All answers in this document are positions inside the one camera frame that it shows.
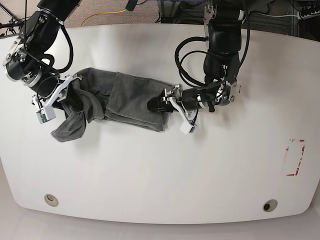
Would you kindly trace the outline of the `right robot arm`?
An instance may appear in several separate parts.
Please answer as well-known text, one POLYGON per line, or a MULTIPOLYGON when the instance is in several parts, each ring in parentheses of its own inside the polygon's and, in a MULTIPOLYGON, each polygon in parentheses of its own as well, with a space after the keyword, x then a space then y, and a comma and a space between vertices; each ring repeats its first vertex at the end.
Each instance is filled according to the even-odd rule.
POLYGON ((32 104, 41 124, 56 117, 54 109, 70 105, 82 111, 83 104, 76 96, 72 83, 82 76, 61 74, 67 72, 74 58, 74 48, 64 22, 79 6, 79 0, 42 0, 37 11, 20 23, 20 31, 3 61, 6 76, 13 82, 21 81, 33 90, 32 104), (54 68, 55 58, 47 50, 61 30, 69 47, 69 60, 65 67, 54 68))

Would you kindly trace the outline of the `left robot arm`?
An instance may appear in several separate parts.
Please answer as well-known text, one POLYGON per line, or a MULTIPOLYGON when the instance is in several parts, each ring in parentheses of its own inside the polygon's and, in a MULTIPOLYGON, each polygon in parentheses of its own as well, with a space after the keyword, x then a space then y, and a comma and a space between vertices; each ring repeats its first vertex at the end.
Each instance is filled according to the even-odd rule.
POLYGON ((225 0, 205 1, 203 22, 205 36, 185 39, 174 53, 179 76, 189 88, 184 90, 181 84, 165 88, 159 96, 151 98, 147 103, 151 112, 179 112, 183 118, 180 130, 185 134, 195 130, 201 109, 213 113, 216 106, 226 106, 235 100, 237 76, 250 43, 251 27, 247 25, 246 46, 240 57, 242 24, 250 23, 248 5, 244 0, 241 6, 225 0), (204 82, 194 79, 183 68, 185 58, 180 57, 180 51, 192 42, 204 42, 207 47, 203 52, 204 82))

